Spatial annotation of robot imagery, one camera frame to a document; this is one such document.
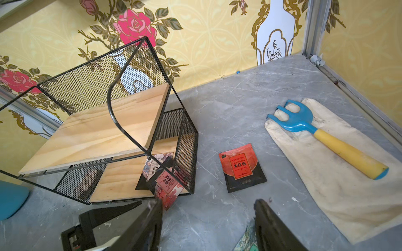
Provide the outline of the red floral tea bag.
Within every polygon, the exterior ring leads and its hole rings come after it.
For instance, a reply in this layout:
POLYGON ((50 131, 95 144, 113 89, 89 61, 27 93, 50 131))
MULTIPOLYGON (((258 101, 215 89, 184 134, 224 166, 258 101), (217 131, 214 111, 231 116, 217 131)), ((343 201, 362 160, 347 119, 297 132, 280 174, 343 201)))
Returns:
POLYGON ((183 190, 184 187, 165 170, 156 178, 155 197, 162 201, 165 211, 172 207, 183 190))

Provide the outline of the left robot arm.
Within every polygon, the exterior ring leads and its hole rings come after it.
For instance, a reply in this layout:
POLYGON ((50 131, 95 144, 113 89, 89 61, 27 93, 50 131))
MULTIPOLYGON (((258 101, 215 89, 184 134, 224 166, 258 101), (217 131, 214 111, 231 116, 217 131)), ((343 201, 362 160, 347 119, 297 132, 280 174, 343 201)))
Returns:
POLYGON ((79 215, 79 224, 61 233, 64 251, 86 251, 96 247, 93 229, 121 214, 139 207, 141 201, 125 206, 97 208, 79 215))

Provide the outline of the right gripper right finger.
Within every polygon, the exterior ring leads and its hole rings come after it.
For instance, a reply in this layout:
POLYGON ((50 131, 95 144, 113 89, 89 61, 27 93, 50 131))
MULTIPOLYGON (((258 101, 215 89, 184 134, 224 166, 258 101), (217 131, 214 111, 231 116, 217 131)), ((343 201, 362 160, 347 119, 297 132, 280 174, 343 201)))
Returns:
POLYGON ((307 251, 266 201, 257 199, 254 210, 256 241, 260 251, 307 251))

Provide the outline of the green tea bag top shelf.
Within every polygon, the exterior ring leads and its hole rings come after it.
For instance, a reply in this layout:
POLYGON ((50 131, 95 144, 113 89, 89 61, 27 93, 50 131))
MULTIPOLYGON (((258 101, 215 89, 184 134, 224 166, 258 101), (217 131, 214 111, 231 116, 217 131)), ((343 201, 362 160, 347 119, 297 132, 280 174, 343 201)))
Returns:
POLYGON ((255 220, 253 219, 248 223, 243 236, 236 244, 233 251, 258 251, 258 250, 259 250, 258 243, 255 233, 255 220))

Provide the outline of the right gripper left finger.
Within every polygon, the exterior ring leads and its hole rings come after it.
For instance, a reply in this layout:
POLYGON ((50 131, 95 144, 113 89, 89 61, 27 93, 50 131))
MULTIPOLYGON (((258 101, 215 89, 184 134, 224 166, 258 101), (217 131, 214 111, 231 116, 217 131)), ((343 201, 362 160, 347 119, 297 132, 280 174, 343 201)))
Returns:
POLYGON ((162 231, 163 205, 152 200, 134 223, 107 251, 158 251, 162 231))

